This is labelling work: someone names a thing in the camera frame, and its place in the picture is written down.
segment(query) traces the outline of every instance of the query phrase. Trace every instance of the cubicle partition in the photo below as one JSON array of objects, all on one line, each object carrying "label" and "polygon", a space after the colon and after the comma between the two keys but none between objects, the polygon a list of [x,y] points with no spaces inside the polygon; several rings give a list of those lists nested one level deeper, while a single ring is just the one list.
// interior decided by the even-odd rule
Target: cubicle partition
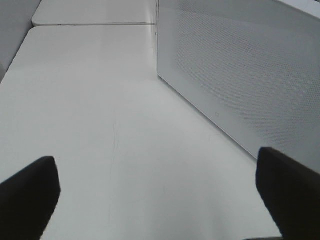
[{"label": "cubicle partition", "polygon": [[6,74],[6,70],[0,62],[0,83],[1,83],[2,79],[4,78],[5,74]]},{"label": "cubicle partition", "polygon": [[254,157],[320,172],[318,17],[313,0],[160,0],[158,74]]}]

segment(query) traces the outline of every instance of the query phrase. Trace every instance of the white table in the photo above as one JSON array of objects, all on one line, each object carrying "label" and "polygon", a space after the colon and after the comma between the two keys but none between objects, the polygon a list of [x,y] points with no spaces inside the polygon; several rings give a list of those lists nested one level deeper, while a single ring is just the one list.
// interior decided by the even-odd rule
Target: white table
[{"label": "white table", "polygon": [[32,22],[43,25],[149,25],[156,0],[42,0]]},{"label": "white table", "polygon": [[315,0],[279,0],[299,11],[320,18],[320,3]]},{"label": "white table", "polygon": [[157,77],[151,26],[40,26],[0,84],[0,181],[55,157],[43,240],[279,236],[256,161]]}]

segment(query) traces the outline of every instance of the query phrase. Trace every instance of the perforated panel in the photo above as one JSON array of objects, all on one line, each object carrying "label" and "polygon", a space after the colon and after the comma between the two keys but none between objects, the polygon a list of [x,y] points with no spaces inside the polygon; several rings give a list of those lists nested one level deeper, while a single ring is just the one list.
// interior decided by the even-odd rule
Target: perforated panel
[{"label": "perforated panel", "polygon": [[253,156],[274,147],[320,171],[318,19],[272,0],[160,0],[158,26],[165,81]]}]

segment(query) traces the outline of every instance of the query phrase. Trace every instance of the gray wall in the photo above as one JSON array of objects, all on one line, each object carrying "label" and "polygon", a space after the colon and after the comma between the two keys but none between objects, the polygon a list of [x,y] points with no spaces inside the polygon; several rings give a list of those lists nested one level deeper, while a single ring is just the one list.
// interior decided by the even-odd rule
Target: gray wall
[{"label": "gray wall", "polygon": [[6,74],[6,70],[0,62],[0,83],[1,83],[2,79],[4,78],[5,74]]},{"label": "gray wall", "polygon": [[[41,0],[0,0],[0,64],[8,70]],[[3,68],[0,65],[0,81]]]}]

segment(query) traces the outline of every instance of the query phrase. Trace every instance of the office desk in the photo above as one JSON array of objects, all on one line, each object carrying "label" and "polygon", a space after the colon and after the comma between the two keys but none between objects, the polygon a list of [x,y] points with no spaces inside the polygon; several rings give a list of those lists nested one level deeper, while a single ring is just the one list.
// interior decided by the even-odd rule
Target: office desk
[{"label": "office desk", "polygon": [[0,181],[55,157],[44,240],[279,236],[256,161],[157,77],[151,31],[32,29],[0,84]]},{"label": "office desk", "polygon": [[147,25],[156,0],[42,0],[32,22],[43,25]]}]

